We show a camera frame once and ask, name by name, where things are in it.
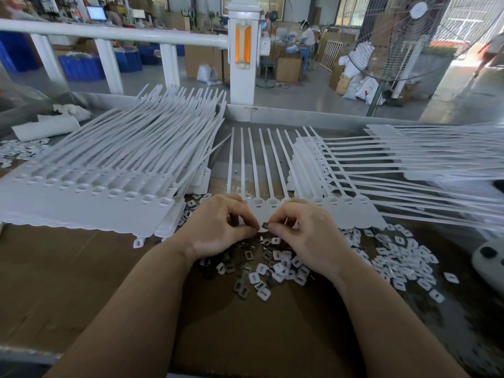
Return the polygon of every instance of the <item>person's right hand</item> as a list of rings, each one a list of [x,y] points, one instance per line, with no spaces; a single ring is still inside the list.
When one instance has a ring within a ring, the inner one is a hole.
[[[296,219],[299,229],[292,229]],[[354,259],[331,215],[314,203],[291,199],[270,217],[268,230],[286,241],[303,264],[328,278],[347,256]]]

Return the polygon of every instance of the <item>workbench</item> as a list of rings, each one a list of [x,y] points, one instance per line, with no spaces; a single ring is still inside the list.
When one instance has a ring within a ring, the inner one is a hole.
[[[91,109],[97,104],[101,109],[120,108],[132,98],[78,96],[78,101]],[[75,96],[69,95],[57,102],[71,103],[69,98],[75,102]],[[44,113],[46,108],[47,102],[39,101],[24,109],[24,117],[0,114],[0,135],[5,135],[5,119],[10,125],[17,124],[15,119],[26,122],[30,114]],[[321,134],[342,136],[358,134],[366,123],[417,124],[232,105],[227,106],[225,117],[216,141],[230,127],[292,129],[310,122]],[[211,193],[225,192],[228,156],[229,147],[224,146],[211,158]],[[258,167],[260,174],[264,172],[264,165]],[[247,164],[247,196],[254,193],[249,168]],[[275,195],[282,198],[278,181],[274,184]],[[232,190],[240,192],[239,185],[239,180],[233,179]],[[260,185],[260,193],[268,197],[265,184]],[[407,292],[399,293],[470,375],[502,376],[502,301],[472,269],[469,254],[441,234],[439,227],[401,224],[438,257],[436,289],[446,299],[437,304],[419,286],[408,286]],[[469,230],[464,232],[471,237]],[[374,252],[375,240],[362,238],[366,251]],[[0,237],[0,358],[55,362],[103,308],[135,263],[155,245],[149,239],[143,248],[133,249],[134,239],[129,234],[97,230],[6,225]],[[235,249],[233,254],[239,258],[241,252]],[[441,271],[456,274],[460,285],[447,282]],[[348,313],[336,289],[324,277],[315,275],[304,287],[275,286],[267,302],[255,294],[241,299],[232,289],[233,282],[233,274],[206,280],[197,267],[190,271],[170,371],[199,376],[365,376]]]

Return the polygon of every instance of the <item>computer monitor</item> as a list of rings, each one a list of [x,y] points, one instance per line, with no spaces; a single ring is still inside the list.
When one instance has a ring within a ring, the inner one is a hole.
[[[89,18],[95,21],[107,21],[105,11],[101,6],[86,6],[89,13]]]
[[[133,18],[145,18],[145,11],[143,9],[132,9]]]

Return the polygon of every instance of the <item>person's left hand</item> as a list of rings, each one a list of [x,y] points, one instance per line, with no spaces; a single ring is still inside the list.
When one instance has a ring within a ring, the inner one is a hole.
[[[238,225],[238,216],[245,225]],[[194,262],[253,237],[259,228],[259,222],[239,195],[215,195],[201,203],[171,239],[180,243]]]

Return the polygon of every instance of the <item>orange light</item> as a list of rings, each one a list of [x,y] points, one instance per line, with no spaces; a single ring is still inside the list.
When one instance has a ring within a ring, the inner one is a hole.
[[[240,61],[240,29],[238,26],[236,26],[235,40],[236,63],[238,63]]]
[[[244,45],[244,50],[245,50],[245,62],[250,64],[250,32],[252,31],[251,27],[248,27],[245,29],[245,45]]]

